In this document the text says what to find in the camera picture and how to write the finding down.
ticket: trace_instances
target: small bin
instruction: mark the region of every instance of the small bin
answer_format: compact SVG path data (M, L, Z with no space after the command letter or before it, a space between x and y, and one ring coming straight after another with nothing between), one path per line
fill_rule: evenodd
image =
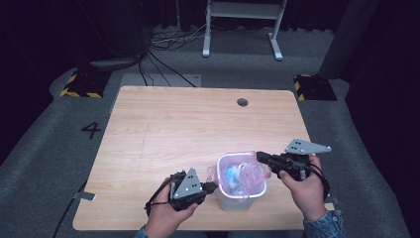
M254 201L265 193L266 178L252 184L246 195L233 195L229 192L226 179L224 178L228 166L252 165L257 170L256 173L261 173L259 176L263 177L263 167L258 163L255 152L231 153L222 156L217 162L217 179L219 187L216 189L216 197L219 206L223 210L240 210L248 209Z

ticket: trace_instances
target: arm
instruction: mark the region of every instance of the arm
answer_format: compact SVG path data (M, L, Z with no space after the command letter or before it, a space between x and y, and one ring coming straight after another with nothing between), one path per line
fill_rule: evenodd
M140 229L135 238L166 238L169 237L178 228L184 220L188 219L197 208L197 204L190 205L186 210L175 211L172 206L167 203L170 191L170 184L168 184L154 200L155 204L152 206L151 215L148 223Z
M309 161L321 168L316 156L309 156ZM314 173L304 181L294 180L285 171L280 171L279 175L290 189L294 203L302 211L303 226L308 237L346 237L342 232L341 212L327 211L324 205L324 187Z

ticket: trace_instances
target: wooden table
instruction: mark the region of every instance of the wooden table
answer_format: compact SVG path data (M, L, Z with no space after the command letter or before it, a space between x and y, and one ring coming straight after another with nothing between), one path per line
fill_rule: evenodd
M240 106L239 98L249 104ZM200 181L224 154L282 153L293 138L309 140L290 91L124 86L116 100L73 227L138 230L146 202L164 178L195 167ZM303 229L302 214L281 180L248 210L220 209L207 195L179 230Z

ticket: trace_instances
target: sleeve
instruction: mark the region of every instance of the sleeve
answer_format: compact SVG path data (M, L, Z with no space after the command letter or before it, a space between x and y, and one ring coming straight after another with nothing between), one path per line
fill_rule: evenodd
M133 238L149 238L148 234L145 230L146 225L144 225L136 234L133 236Z
M308 238L346 238L343 233L341 210L327 211L324 216L314 221L303 221Z

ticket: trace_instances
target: white metal stand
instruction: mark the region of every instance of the white metal stand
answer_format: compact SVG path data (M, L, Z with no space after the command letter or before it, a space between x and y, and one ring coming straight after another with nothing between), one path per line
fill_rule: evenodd
M206 13L206 34L204 36L203 56L210 56L210 24L211 17L237 17L254 19L275 20L274 32L268 33L274 56L277 60L283 60L280 47L277 42L278 29L283 18L287 0L282 0L281 4L258 4L258 3L238 3L238 2L217 2L207 1Z

